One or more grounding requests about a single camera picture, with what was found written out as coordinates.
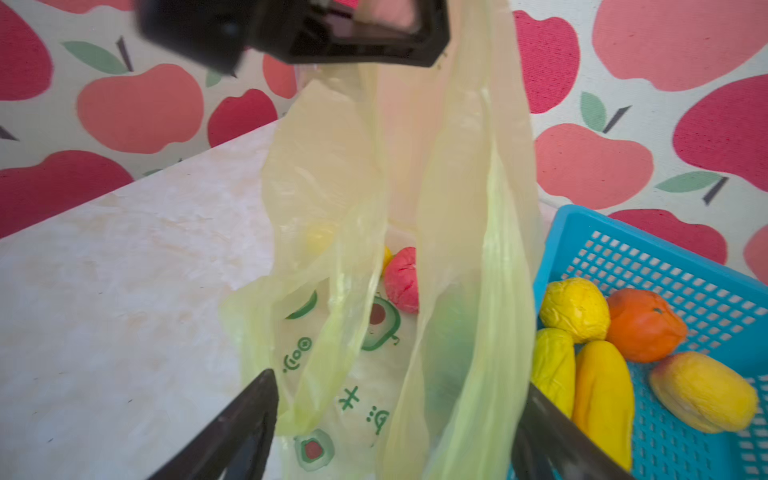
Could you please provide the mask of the yellow toy banana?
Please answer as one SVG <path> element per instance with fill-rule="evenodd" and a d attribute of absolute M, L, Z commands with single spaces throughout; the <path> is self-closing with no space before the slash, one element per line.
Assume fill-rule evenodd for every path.
<path fill-rule="evenodd" d="M 624 470 L 632 469 L 635 396 L 630 371 L 608 341 L 592 341 L 576 356 L 573 423 Z"/>

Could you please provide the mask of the orange toy tangerine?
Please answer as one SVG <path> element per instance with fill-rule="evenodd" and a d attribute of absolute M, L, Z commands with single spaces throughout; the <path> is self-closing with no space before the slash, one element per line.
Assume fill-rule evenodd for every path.
<path fill-rule="evenodd" d="M 607 299 L 611 323 L 606 340 L 628 361 L 652 363 L 670 355 L 686 339 L 688 328 L 660 295 L 622 289 Z"/>

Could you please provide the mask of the yellow toy fruit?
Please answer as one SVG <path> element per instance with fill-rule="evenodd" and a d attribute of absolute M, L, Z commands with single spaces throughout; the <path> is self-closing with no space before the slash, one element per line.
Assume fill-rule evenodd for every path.
<path fill-rule="evenodd" d="M 594 283 L 578 277 L 547 286 L 539 317 L 545 327 L 569 333 L 577 344 L 605 340 L 611 323 L 602 292 Z"/>

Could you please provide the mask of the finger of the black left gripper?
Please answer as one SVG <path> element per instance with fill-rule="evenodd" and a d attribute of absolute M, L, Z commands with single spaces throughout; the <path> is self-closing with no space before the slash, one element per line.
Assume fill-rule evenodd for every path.
<path fill-rule="evenodd" d="M 293 8 L 295 35 L 287 50 L 294 64 L 384 63 L 430 67 L 450 40 L 447 3 L 414 1 L 416 27 L 399 30 L 354 18 L 331 1 L 300 1 Z"/>

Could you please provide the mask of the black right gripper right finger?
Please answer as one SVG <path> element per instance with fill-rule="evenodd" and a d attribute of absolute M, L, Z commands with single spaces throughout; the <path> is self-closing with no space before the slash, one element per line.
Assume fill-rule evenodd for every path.
<path fill-rule="evenodd" d="M 511 451 L 517 479 L 630 479 L 535 385 L 528 387 L 525 408 Z"/>

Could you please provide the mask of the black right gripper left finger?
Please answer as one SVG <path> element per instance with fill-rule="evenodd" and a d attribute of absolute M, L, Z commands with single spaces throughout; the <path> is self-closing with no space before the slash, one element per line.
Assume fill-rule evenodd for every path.
<path fill-rule="evenodd" d="M 265 369 L 150 479 L 261 479 L 278 402 L 274 371 Z"/>

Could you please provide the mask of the red toy strawberry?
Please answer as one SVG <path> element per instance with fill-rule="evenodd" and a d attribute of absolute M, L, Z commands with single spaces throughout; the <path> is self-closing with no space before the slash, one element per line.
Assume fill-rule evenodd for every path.
<path fill-rule="evenodd" d="M 384 272 L 384 288 L 397 309 L 409 314 L 419 312 L 415 247 L 403 248 L 394 255 Z"/>

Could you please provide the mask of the yellow toy peach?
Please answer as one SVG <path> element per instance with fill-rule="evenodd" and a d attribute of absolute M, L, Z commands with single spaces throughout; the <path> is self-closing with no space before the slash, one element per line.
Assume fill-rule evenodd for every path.
<path fill-rule="evenodd" d="M 648 381 L 667 410 L 706 434 L 742 431 L 757 414 L 756 389 L 734 370 L 697 352 L 662 360 Z"/>

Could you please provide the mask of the yellow toy corn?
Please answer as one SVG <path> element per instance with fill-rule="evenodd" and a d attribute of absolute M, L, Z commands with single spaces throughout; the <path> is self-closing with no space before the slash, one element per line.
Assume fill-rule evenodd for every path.
<path fill-rule="evenodd" d="M 566 417 L 574 408 L 576 357 L 572 336 L 560 329 L 537 332 L 531 382 Z"/>

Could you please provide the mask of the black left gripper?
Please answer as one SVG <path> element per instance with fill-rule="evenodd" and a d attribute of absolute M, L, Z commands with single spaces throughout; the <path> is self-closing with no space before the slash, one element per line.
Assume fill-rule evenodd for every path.
<path fill-rule="evenodd" d="M 251 47 L 293 65 L 301 53 L 306 1 L 138 1 L 140 33 L 153 44 L 209 70 L 234 75 Z"/>

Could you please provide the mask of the yellow plastic bag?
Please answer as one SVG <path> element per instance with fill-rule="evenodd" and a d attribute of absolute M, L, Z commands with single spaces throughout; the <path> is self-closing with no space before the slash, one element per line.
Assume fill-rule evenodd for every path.
<path fill-rule="evenodd" d="M 271 272 L 221 317 L 245 379 L 274 371 L 282 479 L 503 479 L 527 395 L 543 255 L 529 107 L 505 1 L 453 1 L 430 68 L 322 66 L 261 172 Z M 304 248 L 312 223 L 393 257 L 416 248 L 419 312 L 381 264 Z M 422 343 L 438 297 L 478 290 L 474 354 L 448 423 L 425 414 Z"/>

